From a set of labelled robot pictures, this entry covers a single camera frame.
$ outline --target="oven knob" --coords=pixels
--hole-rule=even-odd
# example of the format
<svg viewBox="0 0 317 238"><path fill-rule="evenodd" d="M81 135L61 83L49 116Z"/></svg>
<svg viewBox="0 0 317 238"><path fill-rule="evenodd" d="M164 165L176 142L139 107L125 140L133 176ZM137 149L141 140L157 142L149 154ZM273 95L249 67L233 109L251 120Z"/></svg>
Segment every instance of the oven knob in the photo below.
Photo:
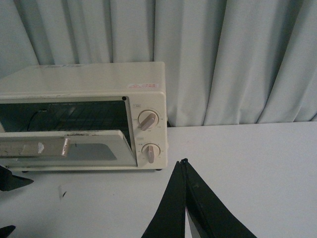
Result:
<svg viewBox="0 0 317 238"><path fill-rule="evenodd" d="M139 115L139 123L141 130L147 130L148 128L152 128L156 126L159 121L159 117L157 114L151 110L146 110L140 113Z"/></svg>
<svg viewBox="0 0 317 238"><path fill-rule="evenodd" d="M160 150L159 147L155 144L146 144L142 148L143 155L148 158L149 163L152 164L154 159L159 156Z"/></svg>

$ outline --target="curtain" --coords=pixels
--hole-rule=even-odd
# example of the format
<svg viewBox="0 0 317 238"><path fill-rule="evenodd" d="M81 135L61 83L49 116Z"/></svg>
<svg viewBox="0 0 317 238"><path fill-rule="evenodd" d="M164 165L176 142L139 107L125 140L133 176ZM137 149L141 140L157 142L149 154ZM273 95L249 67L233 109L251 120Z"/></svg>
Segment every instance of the curtain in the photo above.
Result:
<svg viewBox="0 0 317 238"><path fill-rule="evenodd" d="M317 120L317 1L0 1L0 77L136 61L165 62L173 126Z"/></svg>

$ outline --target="oven door handle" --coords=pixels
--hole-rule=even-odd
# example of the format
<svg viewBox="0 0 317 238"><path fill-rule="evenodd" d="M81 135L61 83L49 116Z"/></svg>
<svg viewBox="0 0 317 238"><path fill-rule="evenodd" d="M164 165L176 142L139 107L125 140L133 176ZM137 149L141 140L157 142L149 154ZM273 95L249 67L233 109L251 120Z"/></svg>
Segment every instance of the oven door handle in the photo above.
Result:
<svg viewBox="0 0 317 238"><path fill-rule="evenodd" d="M42 156L66 157L69 146L69 138L2 141L0 142L0 158Z"/></svg>

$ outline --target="cream toaster oven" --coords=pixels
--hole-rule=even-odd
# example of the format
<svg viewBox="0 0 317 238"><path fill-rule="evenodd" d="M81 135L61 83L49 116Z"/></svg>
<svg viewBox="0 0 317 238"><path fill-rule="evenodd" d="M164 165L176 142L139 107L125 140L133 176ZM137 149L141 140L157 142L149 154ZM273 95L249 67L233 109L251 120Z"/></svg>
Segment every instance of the cream toaster oven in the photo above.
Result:
<svg viewBox="0 0 317 238"><path fill-rule="evenodd" d="M162 169L166 120L163 62L30 66L0 79L0 165Z"/></svg>

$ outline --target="oven top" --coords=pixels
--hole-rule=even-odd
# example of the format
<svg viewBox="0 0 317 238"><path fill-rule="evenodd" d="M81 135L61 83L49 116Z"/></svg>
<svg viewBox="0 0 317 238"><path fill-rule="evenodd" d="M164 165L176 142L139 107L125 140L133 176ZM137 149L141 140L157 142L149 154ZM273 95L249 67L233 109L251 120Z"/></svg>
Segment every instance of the oven top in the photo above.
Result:
<svg viewBox="0 0 317 238"><path fill-rule="evenodd" d="M163 62L29 66L0 79L0 99L165 91Z"/></svg>

